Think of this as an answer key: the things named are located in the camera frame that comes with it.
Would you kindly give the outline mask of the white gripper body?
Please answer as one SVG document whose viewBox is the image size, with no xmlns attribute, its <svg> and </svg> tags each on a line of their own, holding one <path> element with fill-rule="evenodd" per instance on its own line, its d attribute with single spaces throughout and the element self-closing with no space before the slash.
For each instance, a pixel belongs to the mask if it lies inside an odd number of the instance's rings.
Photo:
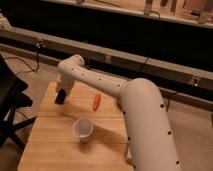
<svg viewBox="0 0 213 171">
<path fill-rule="evenodd" d="M 73 86 L 74 86 L 73 80 L 65 79 L 64 77 L 59 76 L 56 82 L 56 92 L 64 90 L 65 93 L 69 95 L 71 93 Z"/>
</svg>

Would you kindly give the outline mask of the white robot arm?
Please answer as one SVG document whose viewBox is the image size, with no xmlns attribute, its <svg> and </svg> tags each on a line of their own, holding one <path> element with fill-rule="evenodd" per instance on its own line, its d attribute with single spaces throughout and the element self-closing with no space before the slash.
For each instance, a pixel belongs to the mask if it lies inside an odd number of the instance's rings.
<svg viewBox="0 0 213 171">
<path fill-rule="evenodd" d="M 76 80 L 118 100 L 134 171 L 183 171 L 159 88 L 150 80 L 126 80 L 88 70 L 82 56 L 58 64 L 56 92 L 70 94 Z"/>
</svg>

